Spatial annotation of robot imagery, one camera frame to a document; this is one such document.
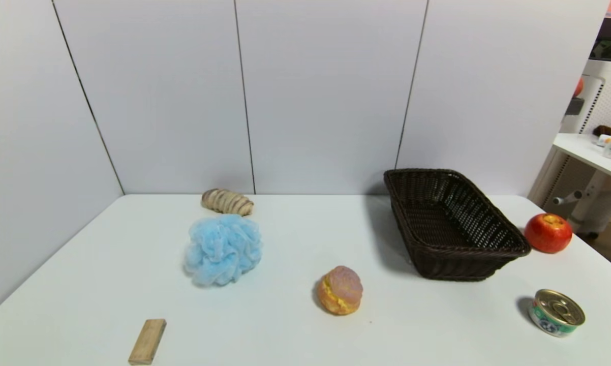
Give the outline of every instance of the wicker basket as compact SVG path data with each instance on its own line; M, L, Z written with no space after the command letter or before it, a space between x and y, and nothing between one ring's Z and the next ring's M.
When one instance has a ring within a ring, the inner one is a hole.
M391 209L425 278L481 281L529 254L521 232L465 176L443 169L386 171Z

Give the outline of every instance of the bread roll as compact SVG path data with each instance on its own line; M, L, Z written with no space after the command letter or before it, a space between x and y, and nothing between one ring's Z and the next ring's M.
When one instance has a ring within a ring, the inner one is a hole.
M204 192L201 195L201 205L215 212L240 216L250 215L254 209L254 203L247 197L219 188Z

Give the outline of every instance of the basket rim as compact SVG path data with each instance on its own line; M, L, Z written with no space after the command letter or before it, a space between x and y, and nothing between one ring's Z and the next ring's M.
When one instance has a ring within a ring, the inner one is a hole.
M406 173L438 173L438 174L453 174L461 178L465 183L467 183L477 195L478 199L482 200L488 210L498 218L498 221L503 223L505 227L507 227L508 231L514 234L515 238L517 238L517 246L515 248L480 248L480 247L457 247L457 246L439 246L436 244L428 243L427 241L422 240L410 227L410 223L405 218L400 217L405 212L401 202L403 199L399 197L397 194L393 182L391 181L391 176L396 174L406 174ZM417 250L424 250L431 255L443 255L444 257L465 257L465 256L476 256L483 257L487 255L488 257L523 257L531 252L531 246L529 245L527 239L520 232L520 230L511 223L511 221L498 209L498 207L494 206L493 202L488 199L488 197L482 192L482 190L478 189L478 187L470 181L470 179L466 178L463 174L458 171L452 169L426 169L426 168L406 168L406 169L390 169L384 172L384 181L387 185L387 190L389 190L389 196L391 197L391 203L395 204L398 208L396 210L396 219L401 222L406 228L406 232L408 235L411 235L413 238L412 243L409 243L407 240L405 241L406 245L414 245Z

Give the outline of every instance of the can label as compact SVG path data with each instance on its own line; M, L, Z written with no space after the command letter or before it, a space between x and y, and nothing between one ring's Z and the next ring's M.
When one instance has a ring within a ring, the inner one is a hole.
M549 333L555 337L567 337L577 328L576 326L561 324L554 321L545 314L536 301L534 301L529 308L529 317L531 317L531 320L533 320L540 329L543 329L545 333Z

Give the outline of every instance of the blue mesh sponge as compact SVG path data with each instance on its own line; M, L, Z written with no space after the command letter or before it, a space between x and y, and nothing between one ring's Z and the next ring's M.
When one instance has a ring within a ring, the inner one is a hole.
M240 215L221 215L190 226L185 269L202 286L226 285L260 262L258 225Z

